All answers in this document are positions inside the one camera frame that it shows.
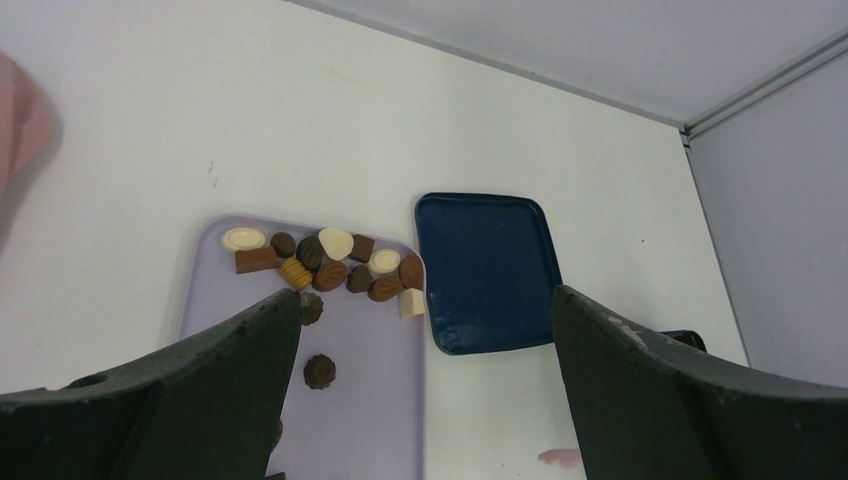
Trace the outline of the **lilac tray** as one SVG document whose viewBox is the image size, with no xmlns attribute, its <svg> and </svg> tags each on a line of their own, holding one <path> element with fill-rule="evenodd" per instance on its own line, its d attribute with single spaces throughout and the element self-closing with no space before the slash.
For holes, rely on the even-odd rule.
<svg viewBox="0 0 848 480">
<path fill-rule="evenodd" d="M 233 255 L 220 244 L 234 227 L 302 239 L 311 225 L 227 214 L 196 236 L 180 338 L 218 324 L 283 289 L 274 271 L 237 274 Z M 425 475 L 425 322 L 402 319 L 397 300 L 374 302 L 345 287 L 322 297 L 324 311 L 302 329 L 283 403 L 282 437 L 270 455 L 269 474 L 290 479 L 421 479 Z M 324 354 L 336 379 L 323 390 L 306 386 L 303 368 Z"/>
</svg>

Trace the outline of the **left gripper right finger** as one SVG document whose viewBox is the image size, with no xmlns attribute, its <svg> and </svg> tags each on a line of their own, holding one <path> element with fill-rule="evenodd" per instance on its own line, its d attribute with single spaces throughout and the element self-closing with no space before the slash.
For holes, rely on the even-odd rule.
<svg viewBox="0 0 848 480">
<path fill-rule="evenodd" d="M 843 479 L 847 392 L 741 366 L 561 286 L 552 327 L 590 479 Z"/>
</svg>

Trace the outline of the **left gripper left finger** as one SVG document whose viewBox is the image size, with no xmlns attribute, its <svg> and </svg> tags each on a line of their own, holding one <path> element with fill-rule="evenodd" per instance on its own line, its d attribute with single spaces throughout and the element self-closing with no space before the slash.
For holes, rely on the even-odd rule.
<svg viewBox="0 0 848 480">
<path fill-rule="evenodd" d="M 279 291 L 230 319 L 58 390 L 1 398 L 5 479 L 261 479 L 301 334 Z"/>
</svg>

